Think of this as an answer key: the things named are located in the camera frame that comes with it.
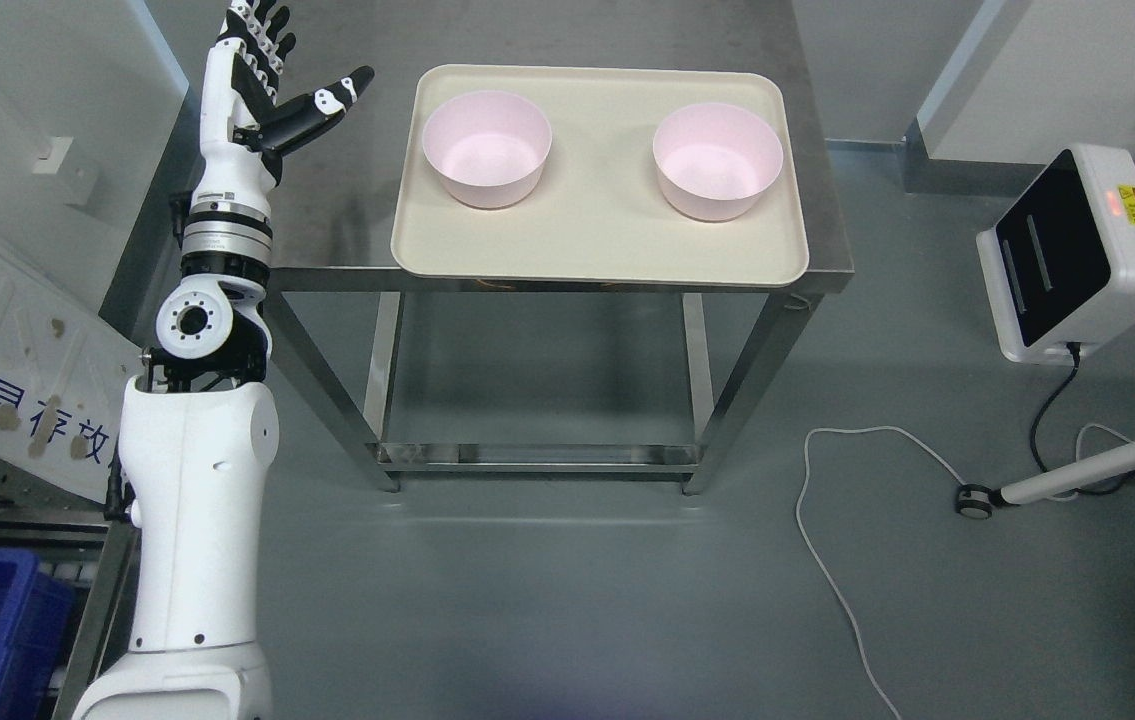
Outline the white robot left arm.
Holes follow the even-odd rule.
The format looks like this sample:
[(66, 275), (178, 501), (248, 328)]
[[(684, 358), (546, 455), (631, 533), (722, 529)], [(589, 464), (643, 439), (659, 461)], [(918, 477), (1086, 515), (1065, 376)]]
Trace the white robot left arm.
[(280, 432), (264, 386), (274, 228), (264, 191), (192, 193), (180, 281), (155, 311), (145, 370), (125, 383), (119, 506), (138, 528), (127, 651), (77, 719), (266, 719), (259, 534)]

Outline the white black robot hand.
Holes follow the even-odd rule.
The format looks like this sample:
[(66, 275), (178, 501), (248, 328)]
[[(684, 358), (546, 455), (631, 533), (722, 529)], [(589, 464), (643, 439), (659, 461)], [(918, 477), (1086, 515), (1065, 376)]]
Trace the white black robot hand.
[(289, 22), (280, 1), (230, 1), (225, 9), (203, 69), (197, 196), (264, 196), (281, 182), (283, 160), (338, 126), (375, 81), (375, 69), (362, 65), (281, 101), (283, 72), (297, 45)]

